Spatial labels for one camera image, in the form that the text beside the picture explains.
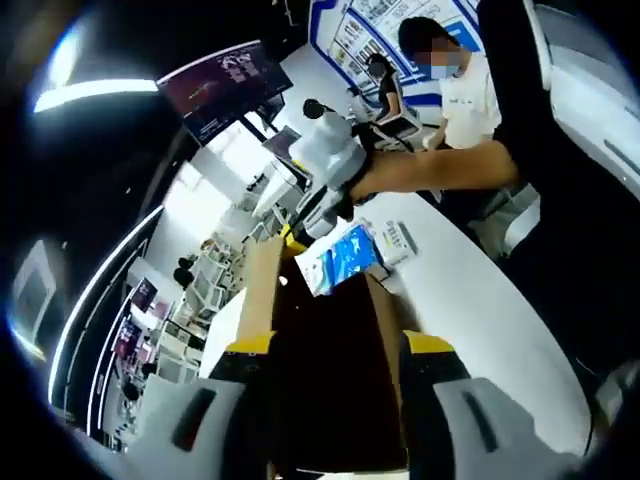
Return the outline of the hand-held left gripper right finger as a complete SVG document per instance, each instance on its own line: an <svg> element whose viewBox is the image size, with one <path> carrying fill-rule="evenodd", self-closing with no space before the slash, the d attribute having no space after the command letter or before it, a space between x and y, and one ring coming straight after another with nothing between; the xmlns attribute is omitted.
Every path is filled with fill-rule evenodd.
<svg viewBox="0 0 640 480"><path fill-rule="evenodd" d="M439 337L402 332L399 378L412 479L565 479L580 464L551 449L508 394L471 377Z"/></svg>

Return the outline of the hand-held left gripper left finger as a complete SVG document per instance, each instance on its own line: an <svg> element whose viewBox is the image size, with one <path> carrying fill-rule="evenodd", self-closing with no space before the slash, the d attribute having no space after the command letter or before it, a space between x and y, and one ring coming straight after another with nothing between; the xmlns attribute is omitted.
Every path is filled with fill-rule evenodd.
<svg viewBox="0 0 640 480"><path fill-rule="evenodd" d="M208 378L175 385L125 453L136 479L274 479L264 370L273 331L229 344Z"/></svg>

